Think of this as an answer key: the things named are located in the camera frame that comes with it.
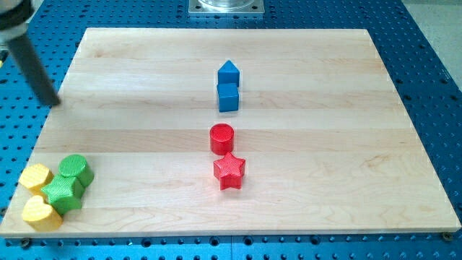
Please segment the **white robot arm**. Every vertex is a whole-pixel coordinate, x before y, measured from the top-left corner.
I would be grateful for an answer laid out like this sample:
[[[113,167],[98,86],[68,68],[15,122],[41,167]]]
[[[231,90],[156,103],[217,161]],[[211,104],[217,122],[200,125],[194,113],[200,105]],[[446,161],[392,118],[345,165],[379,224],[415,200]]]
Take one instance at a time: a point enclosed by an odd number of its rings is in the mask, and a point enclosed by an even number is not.
[[[31,0],[1,0],[1,44],[22,36],[34,14]]]

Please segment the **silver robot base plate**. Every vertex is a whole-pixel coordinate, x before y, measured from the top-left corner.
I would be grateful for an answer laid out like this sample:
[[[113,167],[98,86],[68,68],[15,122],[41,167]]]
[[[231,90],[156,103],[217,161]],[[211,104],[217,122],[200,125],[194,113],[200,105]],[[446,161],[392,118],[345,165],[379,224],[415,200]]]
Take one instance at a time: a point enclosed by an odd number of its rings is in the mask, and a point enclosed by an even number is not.
[[[263,14],[264,0],[189,0],[190,14]]]

